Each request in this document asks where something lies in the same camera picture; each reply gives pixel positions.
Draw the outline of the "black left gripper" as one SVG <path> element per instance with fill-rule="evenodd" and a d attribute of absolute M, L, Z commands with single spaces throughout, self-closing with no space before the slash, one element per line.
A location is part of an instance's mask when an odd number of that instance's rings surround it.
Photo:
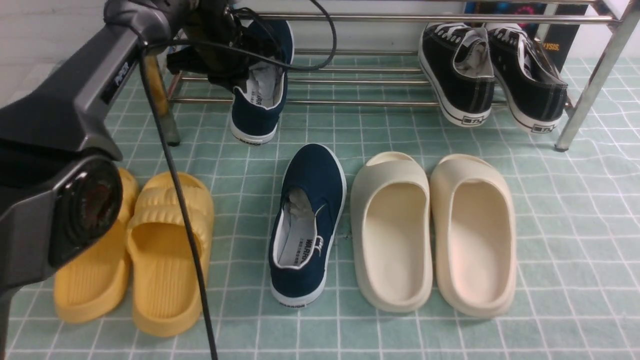
<path fill-rule="evenodd" d="M 205 75 L 230 91 L 249 77 L 260 57 L 281 59 L 274 25 L 249 7 L 233 7 L 230 0 L 201 0 L 182 30 L 188 44 L 166 57 L 172 75 Z"/>

